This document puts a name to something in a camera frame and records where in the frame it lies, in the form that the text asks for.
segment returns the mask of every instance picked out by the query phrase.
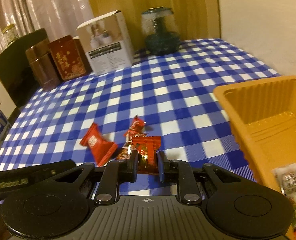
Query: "screw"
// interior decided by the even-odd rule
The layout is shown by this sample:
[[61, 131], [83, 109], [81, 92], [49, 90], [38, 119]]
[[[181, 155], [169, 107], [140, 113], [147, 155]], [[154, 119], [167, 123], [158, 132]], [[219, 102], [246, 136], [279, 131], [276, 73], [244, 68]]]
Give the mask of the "screw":
[[112, 196], [107, 193], [103, 193], [103, 194], [99, 194], [96, 198], [100, 202], [107, 202], [107, 201], [111, 200]]
[[199, 200], [200, 197], [197, 194], [189, 193], [184, 196], [184, 199], [189, 202], [194, 202], [194, 201]]

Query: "blue and white tablecloth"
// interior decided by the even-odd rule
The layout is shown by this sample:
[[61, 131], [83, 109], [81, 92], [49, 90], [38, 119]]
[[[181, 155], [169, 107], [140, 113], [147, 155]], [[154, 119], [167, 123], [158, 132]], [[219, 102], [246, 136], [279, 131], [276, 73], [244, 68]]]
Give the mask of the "blue and white tablecloth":
[[[135, 115], [146, 121], [149, 136], [161, 135], [168, 159], [192, 167], [211, 162], [252, 179], [231, 134], [226, 113], [213, 95], [218, 85], [279, 74], [247, 52], [221, 39], [185, 41], [171, 55], [143, 51], [137, 64], [103, 76], [38, 90], [26, 105], [0, 151], [0, 171], [72, 159], [94, 162], [79, 142], [93, 122], [120, 147]], [[138, 174], [120, 186], [121, 194], [175, 194], [157, 176]]]

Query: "red candy wrapper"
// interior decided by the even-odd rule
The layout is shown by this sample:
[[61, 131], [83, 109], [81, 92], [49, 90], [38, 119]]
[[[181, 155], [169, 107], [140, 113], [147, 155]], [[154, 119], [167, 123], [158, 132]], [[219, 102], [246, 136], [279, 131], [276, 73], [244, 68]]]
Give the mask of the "red candy wrapper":
[[132, 143], [138, 151], [138, 173], [158, 174], [157, 150], [161, 145], [160, 136], [132, 138]]
[[129, 159], [131, 152], [135, 150], [135, 147], [132, 144], [132, 138], [135, 136], [146, 136], [146, 134], [142, 132], [144, 127], [145, 122], [136, 115], [128, 131], [124, 134], [126, 137], [126, 143], [121, 148], [121, 152], [117, 156], [117, 159]]
[[98, 125], [95, 123], [90, 126], [86, 135], [80, 141], [80, 145], [90, 148], [99, 167], [107, 163], [118, 147], [114, 142], [108, 142], [101, 136], [101, 133], [98, 131]]

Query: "crosshair symbol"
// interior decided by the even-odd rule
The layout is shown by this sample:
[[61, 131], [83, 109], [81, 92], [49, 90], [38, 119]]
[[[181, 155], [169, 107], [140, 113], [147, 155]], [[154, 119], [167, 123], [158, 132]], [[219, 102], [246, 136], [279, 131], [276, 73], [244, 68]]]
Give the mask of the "crosshair symbol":
[[145, 198], [143, 201], [145, 201], [146, 203], [150, 203], [153, 200], [151, 198]]

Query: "black label on box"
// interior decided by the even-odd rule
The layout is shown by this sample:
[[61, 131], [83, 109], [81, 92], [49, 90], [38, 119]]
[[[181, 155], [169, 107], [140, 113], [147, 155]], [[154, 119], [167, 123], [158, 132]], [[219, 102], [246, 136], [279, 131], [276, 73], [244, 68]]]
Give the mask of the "black label on box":
[[110, 44], [110, 45], [101, 47], [99, 49], [92, 50], [88, 54], [89, 54], [90, 58], [95, 58], [95, 57], [99, 57], [99, 56], [102, 56], [102, 55], [105, 55], [105, 54], [108, 54], [110, 52], [114, 52], [114, 51], [117, 51], [120, 49], [121, 49], [120, 42], [116, 42], [114, 44]]

